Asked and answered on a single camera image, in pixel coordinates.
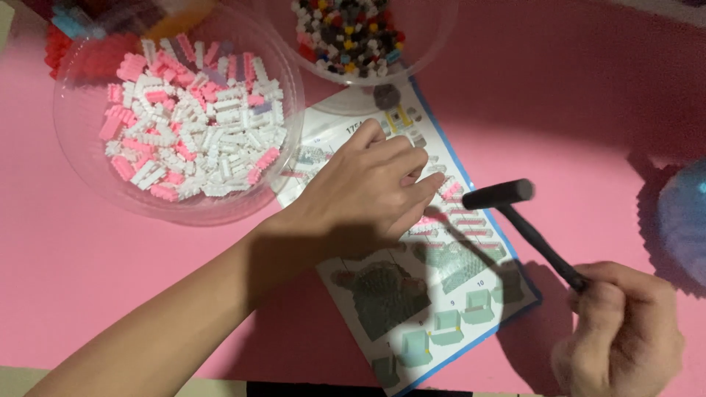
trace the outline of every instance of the hammer head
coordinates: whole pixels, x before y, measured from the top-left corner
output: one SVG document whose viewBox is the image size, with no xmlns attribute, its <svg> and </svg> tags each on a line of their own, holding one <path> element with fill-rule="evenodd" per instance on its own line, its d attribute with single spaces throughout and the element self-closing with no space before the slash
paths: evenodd
<svg viewBox="0 0 706 397">
<path fill-rule="evenodd" d="M 497 208 L 530 200 L 534 196 L 534 184 L 528 179 L 494 184 L 463 195 L 463 206 L 467 210 Z"/>
</svg>

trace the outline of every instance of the blue border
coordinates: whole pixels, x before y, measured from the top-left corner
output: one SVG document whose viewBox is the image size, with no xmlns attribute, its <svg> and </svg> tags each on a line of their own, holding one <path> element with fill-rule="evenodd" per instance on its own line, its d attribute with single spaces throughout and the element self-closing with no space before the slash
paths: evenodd
<svg viewBox="0 0 706 397">
<path fill-rule="evenodd" d="M 439 126 L 439 123 L 436 120 L 436 117 L 431 112 L 431 107 L 429 106 L 429 103 L 426 101 L 424 96 L 421 94 L 419 86 L 417 85 L 417 80 L 414 78 L 414 76 L 412 76 L 409 78 L 409 82 L 412 84 L 412 89 L 414 89 L 414 93 L 417 94 L 417 99 L 419 99 L 421 106 L 424 108 L 424 111 L 429 116 L 429 120 L 434 125 L 434 128 L 436 128 L 436 132 L 438 132 L 439 136 L 441 137 L 441 139 L 444 142 L 444 145 L 446 145 L 446 150 L 448 150 L 449 154 L 451 154 L 451 158 L 453 159 L 454 164 L 456 164 L 456 168 L 458 168 L 458 170 L 461 172 L 463 179 L 466 181 L 466 183 L 468 183 L 470 188 L 475 190 L 475 185 L 473 185 L 473 182 L 471 182 L 471 179 L 468 176 L 466 169 L 463 167 L 463 164 L 461 164 L 461 160 L 459 160 L 458 156 L 456 156 L 456 152 L 451 147 L 451 142 L 449 142 L 448 138 L 446 138 L 446 134 L 443 133 L 443 130 L 441 129 L 441 126 Z M 522 309 L 518 310 L 517 312 L 515 312 L 512 316 L 509 316 L 507 319 L 502 320 L 498 325 L 494 326 L 493 328 L 490 328 L 486 333 L 484 333 L 483 335 L 480 335 L 478 338 L 476 338 L 471 343 L 466 345 L 463 349 L 458 350 L 451 357 L 447 358 L 446 360 L 444 360 L 442 363 L 440 363 L 436 367 L 430 369 L 427 373 L 422 375 L 416 381 L 412 382 L 409 386 L 405 387 L 404 389 L 402 389 L 399 392 L 397 392 L 396 394 L 394 394 L 393 397 L 401 397 L 401 396 L 409 393 L 410 391 L 416 389 L 417 386 L 419 386 L 423 381 L 426 381 L 429 377 L 431 377 L 431 375 L 434 375 L 440 369 L 444 368 L 446 365 L 449 365 L 452 361 L 454 361 L 457 358 L 464 355 L 468 350 L 471 350 L 476 345 L 478 345 L 482 341 L 486 340 L 489 336 L 493 335 L 495 332 L 498 332 L 498 329 L 500 329 L 500 326 L 507 324 L 510 320 L 518 318 L 520 315 L 524 314 L 526 311 L 530 310 L 531 308 L 542 304 L 542 300 L 543 300 L 542 293 L 537 289 L 537 287 L 534 285 L 532 280 L 530 280 L 530 278 L 528 278 L 527 275 L 525 274 L 525 271 L 522 269 L 522 264 L 520 263 L 520 260 L 517 258 L 517 252 L 515 252 L 515 249 L 513 248 L 512 244 L 510 244 L 510 241 L 508 241 L 508 238 L 505 236 L 505 233 L 503 233 L 500 226 L 498 226 L 498 223 L 495 221 L 493 214 L 491 214 L 489 210 L 483 210 L 483 212 L 485 213 L 486 217 L 488 217 L 488 220 L 490 220 L 491 225 L 493 225 L 493 228 L 495 228 L 498 235 L 500 236 L 500 238 L 503 240 L 503 242 L 507 246 L 508 250 L 510 251 L 510 255 L 517 263 L 517 268 L 520 271 L 520 275 L 525 280 L 529 290 L 532 291 L 532 293 L 534 294 L 534 297 L 537 298 L 537 301 L 530 303 L 529 305 L 527 305 L 527 306 L 523 307 Z"/>
</svg>

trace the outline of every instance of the paper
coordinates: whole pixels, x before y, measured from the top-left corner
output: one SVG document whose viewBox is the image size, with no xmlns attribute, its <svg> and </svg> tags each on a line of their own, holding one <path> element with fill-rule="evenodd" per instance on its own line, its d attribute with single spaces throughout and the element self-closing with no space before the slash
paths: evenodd
<svg viewBox="0 0 706 397">
<path fill-rule="evenodd" d="M 317 267 L 388 396 L 411 391 L 541 299 L 490 213 L 461 206 L 472 184 L 415 88 L 401 88 L 397 109 L 367 117 L 307 109 L 296 163 L 282 173 L 287 178 L 277 196 L 282 206 L 293 202 L 368 117 L 377 118 L 388 138 L 406 135 L 426 149 L 429 163 L 421 177 L 447 176 L 431 203 L 440 213 L 423 218 L 398 248 Z M 338 93 L 337 100 L 345 101 L 346 94 Z"/>
</svg>

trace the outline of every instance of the printed number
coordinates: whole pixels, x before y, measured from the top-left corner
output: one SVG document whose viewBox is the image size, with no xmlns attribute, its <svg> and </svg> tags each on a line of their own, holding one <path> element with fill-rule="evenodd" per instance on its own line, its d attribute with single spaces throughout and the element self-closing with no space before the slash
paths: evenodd
<svg viewBox="0 0 706 397">
<path fill-rule="evenodd" d="M 355 130 L 357 130 L 358 127 L 360 127 L 361 124 L 363 124 L 363 122 L 357 122 L 356 124 L 353 124 L 352 126 L 346 128 L 346 132 L 349 134 L 353 134 L 355 132 Z"/>
</svg>

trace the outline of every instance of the bowl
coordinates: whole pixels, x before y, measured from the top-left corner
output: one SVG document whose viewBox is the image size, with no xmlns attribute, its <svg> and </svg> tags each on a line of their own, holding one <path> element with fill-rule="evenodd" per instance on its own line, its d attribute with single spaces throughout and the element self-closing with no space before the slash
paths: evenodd
<svg viewBox="0 0 706 397">
<path fill-rule="evenodd" d="M 335 4 L 336 1 L 330 0 L 329 3 Z M 390 65 L 387 76 L 366 78 L 321 70 L 300 55 L 300 44 L 295 30 L 298 17 L 292 11 L 291 1 L 256 0 L 254 6 L 279 32 L 298 65 L 335 83 L 371 87 L 406 83 L 410 76 L 429 64 L 448 39 L 458 12 L 458 0 L 389 0 L 387 3 L 395 30 L 403 32 L 406 36 L 402 56 L 399 61 Z"/>
<path fill-rule="evenodd" d="M 54 125 L 66 159 L 93 191 L 132 213 L 197 226 L 239 220 L 274 198 L 271 187 L 299 145 L 304 90 L 291 52 L 269 25 L 238 4 L 195 1 L 175 14 L 143 2 L 109 13 L 87 31 L 74 41 L 61 63 L 54 89 Z M 105 141 L 98 132 L 109 106 L 108 84 L 122 83 L 115 76 L 119 62 L 126 52 L 141 53 L 137 37 L 158 39 L 179 32 L 206 45 L 230 40 L 235 54 L 253 52 L 262 58 L 270 79 L 280 82 L 285 142 L 280 157 L 247 191 L 220 198 L 199 194 L 177 202 L 162 200 L 122 180 L 105 155 Z"/>
</svg>

